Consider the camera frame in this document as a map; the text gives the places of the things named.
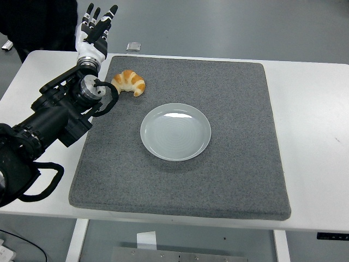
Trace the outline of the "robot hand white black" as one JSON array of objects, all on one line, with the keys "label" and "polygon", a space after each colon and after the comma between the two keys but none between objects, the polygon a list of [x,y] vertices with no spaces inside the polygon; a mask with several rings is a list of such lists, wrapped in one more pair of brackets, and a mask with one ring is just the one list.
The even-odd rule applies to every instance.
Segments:
[{"label": "robot hand white black", "polygon": [[91,3],[76,29],[75,48],[78,59],[89,56],[101,64],[107,58],[107,36],[118,5],[113,5],[99,20],[100,8],[97,7],[92,13],[93,8],[94,4]]}]

